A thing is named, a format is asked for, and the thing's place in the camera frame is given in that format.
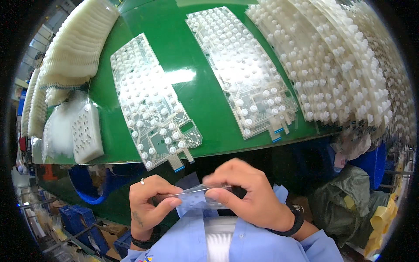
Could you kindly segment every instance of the wristwatch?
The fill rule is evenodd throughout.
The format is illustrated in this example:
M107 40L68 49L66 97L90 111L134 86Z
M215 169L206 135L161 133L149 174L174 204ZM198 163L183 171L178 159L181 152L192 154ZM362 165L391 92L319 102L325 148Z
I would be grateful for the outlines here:
M276 230L269 229L269 228L266 228L266 230L268 230L268 231L270 231L274 234L277 234L279 236L292 236L295 233L297 233L298 230L300 230L301 226L304 223L304 218L303 218L303 216L301 215L301 212L300 212L300 210L301 210L300 206L297 205L297 208L295 208L293 205L287 204L287 207L289 207L291 212L294 214L294 225L292 226L292 228L288 231L285 231L285 232L276 231Z
M133 238L131 235L131 241L135 246L141 249L150 249L151 246L154 245L160 239L161 237L160 232L161 232L161 228L159 225L157 225L153 228L153 233L151 233L151 237L149 240L147 241L137 240Z

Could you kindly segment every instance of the transparent membrane circuit sheet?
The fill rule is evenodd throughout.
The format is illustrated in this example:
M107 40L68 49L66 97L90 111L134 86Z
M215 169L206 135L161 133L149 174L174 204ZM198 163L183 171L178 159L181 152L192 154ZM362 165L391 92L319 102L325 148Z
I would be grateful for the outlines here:
M227 184L212 184L209 186L200 184L196 187L186 189L179 194L156 195L153 199L157 203L160 203L168 197L180 198L182 203L178 207L185 209L228 209L228 207L223 204L205 196L205 193L211 188L224 188L225 190L234 193L232 187Z
M198 41L233 111L243 138L279 132L295 120L297 103L265 50L227 8L187 15Z
M145 35L111 55L111 66L122 113L147 170L166 160L176 172L182 170L180 152L193 163L188 148L199 146L202 136L165 78Z

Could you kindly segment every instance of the tattoo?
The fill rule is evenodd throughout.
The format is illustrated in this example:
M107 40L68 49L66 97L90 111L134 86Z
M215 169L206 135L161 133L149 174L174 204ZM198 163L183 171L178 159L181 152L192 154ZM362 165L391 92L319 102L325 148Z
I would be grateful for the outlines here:
M141 218L138 216L137 212L136 212L136 211L134 211L134 212L131 212L131 214L132 214L132 218L133 218L135 221L137 221L137 222L138 222L138 224L139 224L141 227L144 227L144 226L143 226L143 224L142 224Z

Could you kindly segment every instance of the hand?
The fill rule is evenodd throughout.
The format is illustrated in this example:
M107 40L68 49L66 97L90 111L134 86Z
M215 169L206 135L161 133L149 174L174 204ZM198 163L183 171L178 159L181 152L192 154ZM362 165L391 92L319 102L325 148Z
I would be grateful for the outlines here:
M144 179L144 184L135 183L129 188L129 205L131 208L131 235L141 241L150 239L153 228L158 225L172 209L182 203L176 197L169 197L157 207L151 200L157 194L177 194L180 187L171 185L158 175Z
M227 183L246 189L242 200L223 188L209 189L205 196L224 204L251 224L282 232L294 225L293 213L279 202L265 173L240 159L225 162L213 174L204 177L203 183Z

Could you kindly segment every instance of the shirt logo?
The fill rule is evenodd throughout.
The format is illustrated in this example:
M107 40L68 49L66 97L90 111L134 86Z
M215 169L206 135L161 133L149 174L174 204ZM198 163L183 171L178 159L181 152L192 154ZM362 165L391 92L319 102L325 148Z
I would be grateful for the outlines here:
M153 259L153 256L146 256L144 260L138 260L137 262L151 262Z

